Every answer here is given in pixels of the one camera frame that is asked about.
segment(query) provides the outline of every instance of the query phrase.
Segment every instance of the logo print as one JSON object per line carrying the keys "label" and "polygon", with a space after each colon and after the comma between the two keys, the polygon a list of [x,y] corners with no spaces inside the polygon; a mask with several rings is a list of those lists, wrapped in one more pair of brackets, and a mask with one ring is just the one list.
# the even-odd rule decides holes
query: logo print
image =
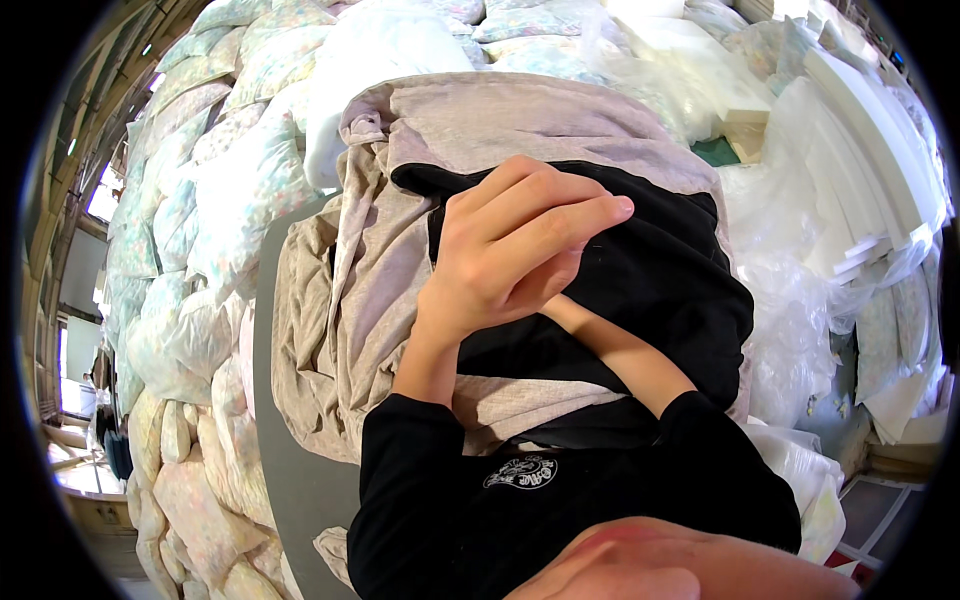
{"label": "logo print", "polygon": [[489,488],[503,483],[521,490],[535,490],[550,483],[556,476],[557,461],[531,454],[507,461],[497,472],[491,473],[484,480],[483,487]]}

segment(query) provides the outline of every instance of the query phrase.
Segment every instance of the black sweatshirt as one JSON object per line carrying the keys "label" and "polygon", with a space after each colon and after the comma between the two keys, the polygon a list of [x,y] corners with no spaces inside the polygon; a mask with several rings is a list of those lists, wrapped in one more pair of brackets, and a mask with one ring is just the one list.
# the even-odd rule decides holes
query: black sweatshirt
{"label": "black sweatshirt", "polygon": [[625,516],[797,553],[793,493],[736,423],[688,392],[660,431],[633,450],[463,456],[446,407],[393,394],[364,423],[350,580],[365,600],[500,599],[589,526]]}

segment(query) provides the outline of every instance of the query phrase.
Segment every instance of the finger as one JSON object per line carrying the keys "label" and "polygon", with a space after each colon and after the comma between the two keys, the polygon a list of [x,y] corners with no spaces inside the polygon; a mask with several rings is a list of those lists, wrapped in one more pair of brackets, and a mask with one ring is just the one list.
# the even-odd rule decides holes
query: finger
{"label": "finger", "polygon": [[538,171],[477,209],[473,226],[481,239],[498,240],[550,208],[610,195],[590,178]]}
{"label": "finger", "polygon": [[491,264],[498,266],[491,274],[493,283],[516,285],[551,256],[587,242],[633,213],[634,203],[626,196],[601,196],[551,208],[487,249]]}
{"label": "finger", "polygon": [[454,205],[457,206],[458,211],[471,213],[538,171],[556,172],[557,170],[529,156],[511,156],[474,187],[458,194],[459,198],[455,197]]}
{"label": "finger", "polygon": [[514,286],[507,299],[508,310],[516,308],[529,312],[539,309],[548,300],[560,294],[580,271],[583,247],[561,251],[527,274]]}

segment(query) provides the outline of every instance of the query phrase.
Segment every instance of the gray fabric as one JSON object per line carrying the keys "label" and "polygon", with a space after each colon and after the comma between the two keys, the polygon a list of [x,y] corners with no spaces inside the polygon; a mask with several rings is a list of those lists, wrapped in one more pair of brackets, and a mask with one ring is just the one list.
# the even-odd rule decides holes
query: gray fabric
{"label": "gray fabric", "polygon": [[[291,227],[274,306],[276,406],[298,443],[323,456],[359,463],[363,419],[390,392],[417,293],[431,273],[431,203],[391,183],[400,165],[469,174],[526,154],[615,166],[673,192],[709,192],[735,273],[716,172],[669,141],[653,112],[618,92],[519,73],[420,75],[356,97],[341,136],[344,194]],[[618,397],[587,382],[458,376],[453,409],[468,431],[465,452],[484,454],[533,426]],[[741,398],[732,410],[741,419],[747,413]]]}

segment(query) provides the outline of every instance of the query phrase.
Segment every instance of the person in background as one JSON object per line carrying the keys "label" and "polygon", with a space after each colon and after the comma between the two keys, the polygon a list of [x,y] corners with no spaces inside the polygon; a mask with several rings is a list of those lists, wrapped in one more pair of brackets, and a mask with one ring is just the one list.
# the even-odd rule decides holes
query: person in background
{"label": "person in background", "polygon": [[[348,570],[361,598],[849,599],[799,559],[789,486],[652,346],[561,292],[634,203],[525,156],[452,197],[392,393],[366,417]],[[633,449],[463,456],[451,411],[471,333],[541,312],[660,422]]]}

